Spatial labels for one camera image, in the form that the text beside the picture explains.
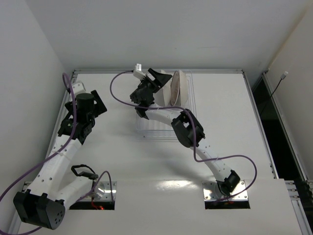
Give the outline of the orange sunburst plate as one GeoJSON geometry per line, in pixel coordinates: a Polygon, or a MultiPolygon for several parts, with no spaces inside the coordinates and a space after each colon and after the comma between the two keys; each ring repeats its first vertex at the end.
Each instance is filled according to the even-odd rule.
{"type": "Polygon", "coordinates": [[[179,99],[180,93],[180,75],[179,71],[175,71],[171,81],[171,98],[170,105],[175,106],[179,99]]]}

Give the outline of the floral brown-rim plate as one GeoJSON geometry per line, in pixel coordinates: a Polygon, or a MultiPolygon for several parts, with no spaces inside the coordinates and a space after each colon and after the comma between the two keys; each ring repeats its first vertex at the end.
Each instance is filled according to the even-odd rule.
{"type": "Polygon", "coordinates": [[[186,74],[179,70],[179,93],[180,93],[180,104],[182,107],[186,106],[187,100],[189,98],[188,94],[188,79],[186,74]]]}
{"type": "Polygon", "coordinates": [[[155,102],[159,106],[168,106],[171,100],[171,85],[167,82],[158,92],[155,93],[155,102]]]}

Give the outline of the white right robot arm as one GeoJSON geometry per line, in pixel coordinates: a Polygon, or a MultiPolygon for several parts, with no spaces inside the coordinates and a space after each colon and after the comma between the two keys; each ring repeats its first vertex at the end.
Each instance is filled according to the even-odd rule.
{"type": "Polygon", "coordinates": [[[171,92],[180,98],[182,96],[182,77],[184,73],[177,70],[174,74],[157,72],[149,69],[143,73],[140,65],[131,71],[133,76],[140,80],[138,87],[131,93],[130,99],[136,104],[135,110],[140,118],[158,121],[171,126],[179,143],[186,148],[191,148],[197,161],[204,162],[213,173],[220,192],[230,196],[240,182],[235,170],[228,167],[223,160],[209,150],[205,139],[204,128],[191,110],[182,107],[183,102],[170,102],[168,107],[155,103],[155,94],[163,89],[166,84],[174,86],[171,92]]]}

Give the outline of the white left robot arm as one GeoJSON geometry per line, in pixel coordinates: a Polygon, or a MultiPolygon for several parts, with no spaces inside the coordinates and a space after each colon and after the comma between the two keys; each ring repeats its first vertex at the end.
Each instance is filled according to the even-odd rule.
{"type": "Polygon", "coordinates": [[[51,150],[55,157],[43,164],[37,177],[13,203],[22,222],[55,230],[66,211],[93,187],[97,174],[75,173],[76,179],[61,188],[62,179],[77,151],[95,126],[95,119],[107,111],[96,90],[87,92],[78,81],[72,85],[75,101],[65,104],[63,119],[51,150]]]}

